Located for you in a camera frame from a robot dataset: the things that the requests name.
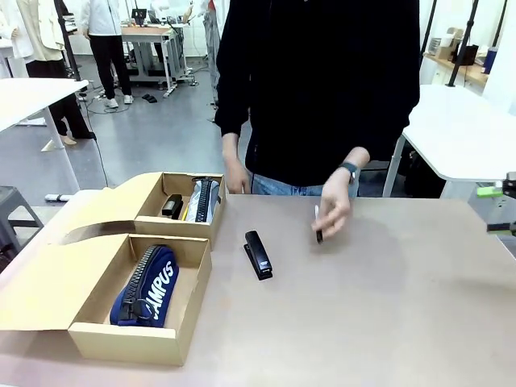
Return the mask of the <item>person's right hand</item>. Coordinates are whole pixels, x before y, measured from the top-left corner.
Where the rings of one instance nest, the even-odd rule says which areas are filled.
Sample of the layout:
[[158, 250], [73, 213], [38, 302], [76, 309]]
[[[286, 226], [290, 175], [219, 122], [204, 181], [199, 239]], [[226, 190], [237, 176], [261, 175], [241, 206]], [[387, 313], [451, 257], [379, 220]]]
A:
[[251, 185], [248, 172], [239, 159], [226, 161], [227, 188], [230, 194], [249, 194]]

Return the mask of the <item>person's left hand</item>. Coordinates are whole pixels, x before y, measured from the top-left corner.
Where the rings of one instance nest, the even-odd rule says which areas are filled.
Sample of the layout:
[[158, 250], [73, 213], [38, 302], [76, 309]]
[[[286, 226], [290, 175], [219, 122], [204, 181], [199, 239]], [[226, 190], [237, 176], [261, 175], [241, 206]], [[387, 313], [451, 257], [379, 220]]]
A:
[[350, 173], [345, 169], [337, 169], [322, 187], [318, 214], [312, 224], [319, 242], [334, 236], [345, 224], [351, 209], [349, 181]]

